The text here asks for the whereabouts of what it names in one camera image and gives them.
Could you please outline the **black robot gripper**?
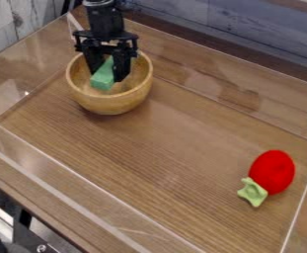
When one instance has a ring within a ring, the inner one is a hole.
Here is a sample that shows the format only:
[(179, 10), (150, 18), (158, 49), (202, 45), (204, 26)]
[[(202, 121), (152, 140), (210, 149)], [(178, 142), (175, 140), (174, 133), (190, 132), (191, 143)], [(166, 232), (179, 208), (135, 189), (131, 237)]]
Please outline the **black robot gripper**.
[(95, 73), (104, 63), (103, 54), (114, 57), (114, 80), (122, 82), (138, 56), (139, 36), (126, 31), (124, 17), (116, 3), (84, 3), (88, 29), (75, 31), (75, 49), (83, 52), (88, 69)]

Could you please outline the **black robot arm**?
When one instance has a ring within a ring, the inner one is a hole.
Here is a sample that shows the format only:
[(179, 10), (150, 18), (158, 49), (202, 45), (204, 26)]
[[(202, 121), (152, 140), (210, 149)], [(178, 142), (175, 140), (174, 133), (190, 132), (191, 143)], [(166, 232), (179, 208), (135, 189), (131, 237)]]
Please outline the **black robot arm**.
[(91, 74), (111, 58), (111, 82), (122, 82), (131, 73), (131, 60), (139, 56), (139, 36), (126, 31), (123, 12), (115, 0), (83, 0), (88, 30), (75, 31), (75, 50), (83, 53)]

